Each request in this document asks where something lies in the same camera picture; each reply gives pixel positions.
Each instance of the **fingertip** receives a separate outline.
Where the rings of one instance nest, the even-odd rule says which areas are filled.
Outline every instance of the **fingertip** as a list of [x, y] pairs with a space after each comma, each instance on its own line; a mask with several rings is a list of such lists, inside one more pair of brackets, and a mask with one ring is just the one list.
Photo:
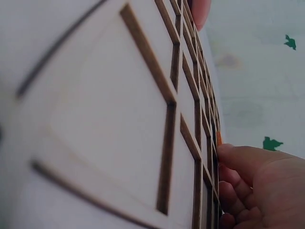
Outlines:
[[220, 154], [224, 154], [226, 152], [228, 152], [229, 150], [231, 150], [234, 146], [232, 144], [222, 144], [220, 146], [218, 146], [217, 148], [217, 152]]
[[235, 226], [235, 219], [229, 213], [225, 213], [220, 217], [219, 220], [220, 229], [232, 229]]
[[203, 28], [204, 24], [196, 24], [196, 28], [198, 31], [200, 31]]

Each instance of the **cut groove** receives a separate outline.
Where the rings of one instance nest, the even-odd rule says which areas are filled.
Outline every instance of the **cut groove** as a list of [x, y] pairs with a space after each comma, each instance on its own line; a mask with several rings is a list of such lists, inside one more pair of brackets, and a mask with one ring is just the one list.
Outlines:
[[127, 214], [123, 214], [111, 207], [108, 207], [108, 206], [105, 206], [105, 205], [99, 203], [95, 198], [90, 197], [90, 195], [86, 195], [82, 191], [79, 191], [78, 189], [76, 189], [75, 187], [70, 185], [69, 183], [65, 182], [65, 180], [61, 179], [60, 176], [58, 176], [55, 173], [53, 173], [52, 171], [50, 171], [47, 167], [44, 166], [43, 163], [40, 163], [39, 161], [33, 160], [31, 162], [30, 166], [35, 172], [37, 172], [40, 176], [47, 179], [49, 182], [52, 182], [53, 184], [57, 185], [59, 188], [62, 188], [63, 190], [67, 191], [69, 194], [95, 206], [98, 209], [105, 210], [105, 211], [109, 212], [110, 214], [118, 216], [118, 217], [122, 218], [123, 220], [136, 224], [140, 227], [145, 227], [148, 229], [158, 229], [156, 227], [147, 225], [143, 222], [133, 219], [130, 216], [128, 216]]
[[176, 117], [176, 106], [167, 107], [165, 134], [163, 142], [163, 153], [161, 162], [161, 171], [159, 178], [159, 189], [157, 197], [157, 209], [163, 214], [168, 214], [170, 185], [172, 176], [173, 163], [173, 142], [174, 142], [174, 127]]
[[140, 28], [138, 21], [130, 7], [126, 5], [121, 10], [121, 16], [132, 35], [142, 57], [144, 58], [153, 78], [155, 79], [164, 99], [167, 104], [174, 104], [176, 102], [175, 92], [172, 91], [167, 83], [164, 73], [157, 61], [155, 54], [153, 53], [142, 29]]
[[172, 67], [171, 67], [171, 80], [176, 91], [178, 88], [179, 56], [180, 56], [180, 45], [176, 44], [173, 46]]
[[42, 56], [30, 73], [25, 77], [25, 80], [20, 84], [16, 91], [17, 99], [21, 99], [29, 90], [33, 82], [37, 79], [38, 74], [55, 54], [55, 52], [63, 45], [68, 37], [88, 18], [90, 17], [103, 3], [107, 0], [100, 0], [91, 9], [89, 9], [80, 19], [78, 19]]
[[168, 11], [166, 10], [163, 0], [155, 0], [155, 3], [164, 21], [166, 29], [173, 41], [173, 44], [180, 43], [180, 36], [172, 23], [172, 20], [170, 18], [170, 15], [168, 14]]

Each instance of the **white surface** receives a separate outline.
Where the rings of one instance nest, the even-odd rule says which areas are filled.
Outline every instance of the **white surface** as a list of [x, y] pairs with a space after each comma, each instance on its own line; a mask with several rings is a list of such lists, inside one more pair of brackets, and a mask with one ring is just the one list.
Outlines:
[[228, 142], [262, 148], [269, 136], [284, 143], [278, 150], [305, 157], [304, 10], [303, 0], [212, 1], [206, 30]]
[[20, 85], [48, 48], [97, 0], [0, 2], [0, 81]]
[[175, 139], [169, 217], [185, 228], [192, 228], [194, 158], [181, 134]]
[[171, 77], [173, 42], [166, 29], [161, 14], [154, 1], [131, 0], [138, 22], [156, 57], [164, 70], [165, 76]]
[[21, 191], [12, 229], [141, 229], [71, 195], [34, 172]]
[[187, 127], [189, 128], [192, 135], [195, 136], [195, 101], [182, 69], [179, 71], [178, 100]]
[[75, 154], [155, 206], [167, 105], [119, 16], [77, 72], [51, 129]]

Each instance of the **green shape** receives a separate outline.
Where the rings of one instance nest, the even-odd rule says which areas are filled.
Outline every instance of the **green shape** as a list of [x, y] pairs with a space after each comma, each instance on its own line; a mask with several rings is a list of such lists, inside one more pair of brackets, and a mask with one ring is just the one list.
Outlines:
[[292, 48], [293, 50], [296, 50], [295, 39], [290, 38], [286, 34], [286, 40], [288, 40], [288, 41], [285, 43], [285, 45], [287, 45], [288, 47]]
[[278, 142], [275, 139], [270, 140], [270, 137], [265, 137], [265, 140], [263, 141], [263, 149], [276, 151], [275, 148], [282, 144], [283, 142]]

